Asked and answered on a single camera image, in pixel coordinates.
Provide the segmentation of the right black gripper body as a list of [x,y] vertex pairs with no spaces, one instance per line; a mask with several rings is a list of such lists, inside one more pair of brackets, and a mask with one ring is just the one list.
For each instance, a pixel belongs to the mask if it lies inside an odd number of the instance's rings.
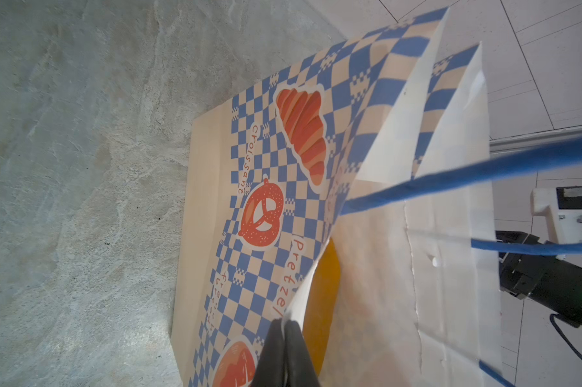
[[500,253],[500,286],[531,298],[573,327],[582,326],[582,266],[555,256]]

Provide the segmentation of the checkered paper bag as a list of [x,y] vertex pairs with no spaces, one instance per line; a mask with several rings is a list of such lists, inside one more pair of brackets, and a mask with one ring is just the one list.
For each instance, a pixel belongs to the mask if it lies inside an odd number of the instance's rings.
[[192,124],[171,344],[186,386],[251,386],[332,240],[320,386],[508,385],[500,253],[582,243],[495,229],[492,183],[582,163],[582,135],[489,155],[482,46],[436,57],[448,8],[281,69]]

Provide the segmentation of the jam-filled ridged bread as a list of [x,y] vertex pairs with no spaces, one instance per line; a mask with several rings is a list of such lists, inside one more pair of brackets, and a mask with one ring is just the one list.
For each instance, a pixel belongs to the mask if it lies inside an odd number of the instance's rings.
[[340,282],[341,266],[331,240],[316,264],[303,324],[303,337],[317,375],[326,355]]

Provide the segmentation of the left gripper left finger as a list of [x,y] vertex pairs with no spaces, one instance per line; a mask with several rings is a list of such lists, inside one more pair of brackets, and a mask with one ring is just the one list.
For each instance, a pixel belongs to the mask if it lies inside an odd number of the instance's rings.
[[275,319],[269,328],[251,387],[284,387],[285,340],[282,319]]

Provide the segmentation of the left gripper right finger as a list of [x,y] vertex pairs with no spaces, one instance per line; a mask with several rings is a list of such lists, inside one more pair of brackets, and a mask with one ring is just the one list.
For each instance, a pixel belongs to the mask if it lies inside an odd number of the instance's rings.
[[297,321],[284,325],[285,339],[285,386],[320,387],[307,345]]

